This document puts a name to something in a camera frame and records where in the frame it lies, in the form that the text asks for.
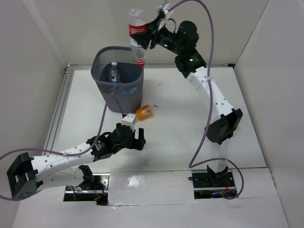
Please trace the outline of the red label water bottle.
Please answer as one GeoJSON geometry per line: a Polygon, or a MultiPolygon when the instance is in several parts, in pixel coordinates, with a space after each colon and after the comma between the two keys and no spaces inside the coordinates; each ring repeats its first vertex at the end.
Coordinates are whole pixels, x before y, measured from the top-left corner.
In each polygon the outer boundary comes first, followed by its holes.
{"type": "Polygon", "coordinates": [[[144,67],[146,58],[145,49],[140,44],[138,44],[137,41],[131,38],[131,35],[145,32],[148,28],[144,16],[144,11],[140,8],[129,10],[128,25],[131,51],[136,59],[137,65],[139,67],[144,67]]]}

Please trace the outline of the small orange juice bottle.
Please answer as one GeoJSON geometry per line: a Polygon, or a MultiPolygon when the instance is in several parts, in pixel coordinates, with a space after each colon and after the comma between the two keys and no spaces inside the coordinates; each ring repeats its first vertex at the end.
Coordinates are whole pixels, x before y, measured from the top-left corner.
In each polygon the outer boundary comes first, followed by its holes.
{"type": "Polygon", "coordinates": [[[146,120],[148,118],[153,117],[153,112],[151,107],[147,104],[141,108],[139,108],[136,112],[135,112],[136,116],[138,117],[138,120],[143,121],[146,120]]]}

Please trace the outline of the crushed blue label bottle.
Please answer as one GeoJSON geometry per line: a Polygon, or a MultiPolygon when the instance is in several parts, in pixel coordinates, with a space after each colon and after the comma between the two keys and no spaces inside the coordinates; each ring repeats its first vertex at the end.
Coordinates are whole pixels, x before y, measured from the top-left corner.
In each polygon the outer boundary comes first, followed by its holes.
{"type": "Polygon", "coordinates": [[[118,69],[118,63],[112,62],[110,70],[108,72],[108,80],[111,83],[120,83],[120,71],[118,69]]]}

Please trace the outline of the blue cap plastic bottle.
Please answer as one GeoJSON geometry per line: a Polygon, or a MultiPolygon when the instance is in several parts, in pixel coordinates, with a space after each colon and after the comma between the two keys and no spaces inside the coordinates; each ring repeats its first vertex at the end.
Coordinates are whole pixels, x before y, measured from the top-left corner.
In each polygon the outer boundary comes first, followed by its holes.
{"type": "Polygon", "coordinates": [[[121,87],[119,91],[119,95],[134,95],[138,91],[138,87],[136,86],[128,86],[128,87],[121,87]]]}

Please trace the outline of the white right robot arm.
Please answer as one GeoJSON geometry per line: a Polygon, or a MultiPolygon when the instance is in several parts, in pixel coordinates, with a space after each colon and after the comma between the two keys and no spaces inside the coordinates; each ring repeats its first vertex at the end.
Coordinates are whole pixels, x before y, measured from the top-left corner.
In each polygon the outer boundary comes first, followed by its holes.
{"type": "Polygon", "coordinates": [[[193,22],[183,21],[177,32],[169,31],[159,19],[143,26],[129,28],[130,41],[144,49],[156,45],[176,54],[175,65],[185,79],[209,105],[207,125],[202,141],[211,143],[211,159],[207,162],[207,180],[212,186],[223,182],[228,172],[228,145],[243,116],[225,98],[210,76],[210,68],[196,50],[199,40],[193,22]]]}

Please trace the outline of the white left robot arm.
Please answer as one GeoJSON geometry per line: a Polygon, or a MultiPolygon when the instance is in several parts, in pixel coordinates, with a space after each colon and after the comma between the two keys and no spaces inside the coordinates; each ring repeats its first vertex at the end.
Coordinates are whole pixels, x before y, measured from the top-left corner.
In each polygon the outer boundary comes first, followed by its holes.
{"type": "Polygon", "coordinates": [[[145,143],[143,128],[133,130],[117,123],[113,132],[94,136],[63,155],[21,153],[7,170],[11,198],[21,201],[41,190],[68,185],[87,190],[95,180],[90,163],[108,159],[124,148],[141,151],[145,143]]]}

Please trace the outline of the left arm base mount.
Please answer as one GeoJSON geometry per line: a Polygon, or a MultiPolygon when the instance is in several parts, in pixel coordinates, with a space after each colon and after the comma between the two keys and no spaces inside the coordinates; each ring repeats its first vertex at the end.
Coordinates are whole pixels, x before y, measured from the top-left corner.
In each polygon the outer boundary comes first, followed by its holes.
{"type": "Polygon", "coordinates": [[[64,202],[94,202],[98,206],[108,205],[110,173],[94,173],[94,181],[85,190],[66,186],[64,202]]]}

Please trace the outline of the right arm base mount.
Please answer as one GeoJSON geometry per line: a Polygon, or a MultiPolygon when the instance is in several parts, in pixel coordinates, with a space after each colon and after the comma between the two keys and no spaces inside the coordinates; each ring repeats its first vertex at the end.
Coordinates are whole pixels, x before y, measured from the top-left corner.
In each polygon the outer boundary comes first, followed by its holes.
{"type": "Polygon", "coordinates": [[[207,171],[195,171],[188,177],[192,182],[194,199],[218,199],[226,197],[228,199],[237,195],[233,174],[228,171],[219,180],[212,180],[207,171]]]}

